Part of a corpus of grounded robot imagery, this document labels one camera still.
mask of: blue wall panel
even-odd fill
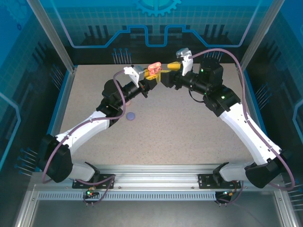
[[[169,62],[183,47],[193,52],[230,48],[241,58],[270,4],[271,0],[42,1],[75,64],[119,62],[112,57],[114,48],[127,48],[132,63]]]

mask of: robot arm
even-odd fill
[[[132,80],[124,87],[118,83],[126,102],[138,94],[143,94],[147,98],[148,92],[153,90],[160,81],[160,73],[150,75],[148,70],[144,70],[140,66],[125,67],[124,73]],[[54,149],[68,136],[68,139],[58,148],[46,172],[55,182],[61,182],[66,178],[80,179],[87,182],[96,182],[98,180],[97,170],[94,166],[89,163],[77,163],[72,157],[82,144],[118,121],[118,119],[96,119],[117,117],[123,112],[120,109],[123,105],[122,97],[113,80],[105,83],[102,96],[104,98],[100,105],[86,120],[57,136],[46,135],[43,138],[36,162],[37,166],[42,170],[44,170]]]
[[[182,64],[178,62],[168,64],[168,68],[172,71],[162,73],[161,82],[169,88],[175,86],[175,89],[178,90],[186,87],[190,91],[202,94],[206,107],[232,128],[254,160],[254,162],[244,164],[224,163],[220,165],[214,170],[215,181],[220,184],[222,181],[249,180],[256,187],[263,188],[281,173],[283,168],[281,161],[272,152],[272,149],[284,161],[289,157],[288,151],[282,152],[281,148],[264,134],[249,115],[247,115],[248,119],[244,117],[241,100],[231,89],[223,85],[223,68],[217,60],[203,58],[199,72],[193,73],[192,62],[187,61],[188,56],[191,56],[188,48],[177,52],[177,58]],[[250,127],[248,121],[271,146],[271,149]]]

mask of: blue enclosure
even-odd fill
[[[16,222],[31,172],[39,171],[35,151],[62,122],[58,109],[77,65],[169,63],[184,47],[224,48],[242,60],[250,114],[291,151],[300,184],[302,8],[295,0],[0,0],[1,226]],[[222,52],[212,56],[233,63]],[[303,222],[297,190],[291,205]]]

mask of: yellow object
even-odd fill
[[[161,81],[161,72],[170,72],[170,70],[161,70],[160,72],[157,72],[156,74],[150,75],[148,69],[145,69],[144,77],[148,80],[156,79],[157,83]]]
[[[167,64],[167,68],[173,71],[177,71],[181,68],[181,63],[178,61]]]

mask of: glass panel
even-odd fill
[[[247,67],[266,131],[282,149],[291,150],[289,166],[299,184],[303,180],[302,7],[301,1],[284,2]],[[301,194],[298,188],[291,194],[297,198],[294,205],[302,205]]]
[[[2,1],[0,34],[0,219],[6,227],[14,226],[35,170],[36,154],[20,149],[37,151],[66,68],[25,0]]]
[[[271,1],[41,3],[75,64],[120,64],[168,62],[184,47],[193,52],[230,47],[241,59]]]

